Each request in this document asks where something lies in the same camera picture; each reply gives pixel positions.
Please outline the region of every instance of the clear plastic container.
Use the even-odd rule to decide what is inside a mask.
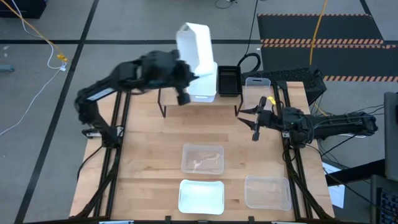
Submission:
[[[224,212],[224,184],[182,180],[178,209],[182,213],[221,215]]]
[[[195,174],[222,174],[224,172],[224,147],[184,144],[181,170]]]
[[[245,109],[254,108],[262,96],[270,95],[271,81],[268,78],[247,78],[245,83],[243,91]],[[271,106],[271,102],[267,100],[264,109],[270,110]]]
[[[244,201],[249,208],[288,211],[292,207],[289,181],[249,175],[244,182]]]

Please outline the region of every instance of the floor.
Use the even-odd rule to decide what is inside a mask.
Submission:
[[[49,0],[39,20],[29,20],[47,38],[52,40],[79,40],[94,0]],[[384,40],[398,40],[398,18],[395,0],[366,0]],[[99,0],[87,40],[173,40],[175,31],[184,22],[209,25],[213,39],[244,40],[248,38],[255,1],[238,1],[228,9],[217,9],[214,0]],[[319,13],[322,1],[266,0],[260,1],[258,13]],[[329,1],[325,13],[364,13],[359,0]],[[18,19],[0,18],[1,40],[32,40]],[[257,21],[252,39],[259,39]],[[76,44],[59,45],[72,61]],[[249,52],[259,46],[252,44]],[[76,187],[76,172],[83,157],[86,139],[80,131],[85,128],[77,120],[73,108],[76,92],[109,74],[119,62],[133,60],[151,50],[172,50],[174,44],[154,45],[84,45],[76,65],[65,103],[50,142],[37,186],[27,209],[25,222],[67,218]],[[0,75],[0,131],[15,124],[28,107],[33,96],[55,73],[47,68],[50,47],[45,44],[0,44],[0,63],[15,66],[14,73]],[[219,65],[234,65],[246,50],[246,44],[213,45],[215,61]],[[52,66],[60,64],[51,61]],[[253,61],[245,62],[243,71]],[[45,88],[20,125],[0,136],[0,217],[3,223],[13,223],[27,189],[32,171],[68,69],[59,73]],[[345,113],[382,103],[385,91],[397,91],[397,83],[326,82],[321,108],[331,113]],[[384,158],[383,116],[377,117],[380,131],[365,139],[353,139],[332,154],[341,164],[356,166]],[[325,149],[345,137],[328,138]],[[366,183],[354,186],[368,194]],[[366,221],[368,205],[346,192],[345,209],[336,208],[336,215],[344,220]]]

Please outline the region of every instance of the yellow cable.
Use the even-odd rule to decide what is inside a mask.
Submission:
[[[47,38],[45,38],[39,31],[37,31],[37,29],[35,29],[34,26],[32,26],[30,23],[28,23],[22,16],[20,16],[10,5],[8,5],[5,0],[0,0],[1,2],[3,2],[7,8],[9,8],[17,17],[19,17],[20,19],[22,19],[22,21],[24,21],[30,28],[32,28],[36,34],[38,34],[41,38],[43,38],[48,44],[54,46],[59,54],[57,55],[57,58],[63,62],[67,62],[68,59],[64,56],[64,54],[62,53],[62,51],[58,48],[58,46],[56,46],[53,42],[47,40]]]
[[[322,19],[322,16],[323,16],[323,12],[325,12],[326,4],[328,4],[328,0],[325,0],[325,2],[323,3],[322,12],[321,12],[321,14],[319,15],[317,27],[315,28],[315,32],[313,33],[312,42],[311,42],[311,50],[310,50],[310,65],[312,65],[312,51],[313,51],[313,46],[314,46],[314,44],[315,44],[315,38],[317,37],[317,32],[318,32],[319,24],[321,23],[321,19]]]
[[[318,107],[317,103],[315,103],[315,106],[317,107],[318,111],[321,112],[323,115],[328,116],[325,112],[321,110],[321,108]]]

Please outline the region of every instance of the white plastic container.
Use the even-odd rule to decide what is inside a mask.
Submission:
[[[224,147],[184,144],[181,170],[194,174],[222,174],[224,172]]]
[[[257,106],[262,96],[270,95],[271,81],[268,78],[247,78],[243,90],[244,108],[251,109]],[[265,110],[271,110],[272,103],[267,100]]]
[[[249,208],[288,211],[292,207],[289,181],[249,175],[244,182],[244,201]]]
[[[224,212],[224,184],[182,180],[178,209],[182,213],[221,215]]]
[[[213,72],[213,49],[208,26],[186,22],[177,31],[176,41],[180,59],[189,64],[196,76]]]
[[[213,62],[213,71],[210,74],[200,75],[189,84],[187,92],[193,102],[211,103],[214,101],[217,94],[217,68],[217,63]]]

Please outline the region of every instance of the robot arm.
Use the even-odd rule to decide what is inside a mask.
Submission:
[[[190,102],[190,97],[184,89],[197,78],[184,61],[178,60],[176,50],[153,51],[137,60],[120,63],[108,77],[80,90],[75,108],[83,124],[89,124],[99,131],[104,147],[116,147],[119,144],[118,131],[115,127],[110,127],[100,115],[98,100],[115,91],[137,89],[145,93],[174,87],[178,93],[178,104],[185,105]]]
[[[277,116],[271,111],[264,110],[267,98],[262,97],[259,105],[253,109],[241,110],[241,113],[256,114],[256,121],[239,118],[253,131],[253,141],[259,139],[259,128],[267,127],[278,130],[289,139],[294,148],[304,148],[313,139],[323,139],[338,134],[357,134],[371,136],[377,131],[376,119],[365,112],[354,112],[334,116],[312,116],[303,111],[286,107],[282,116]]]

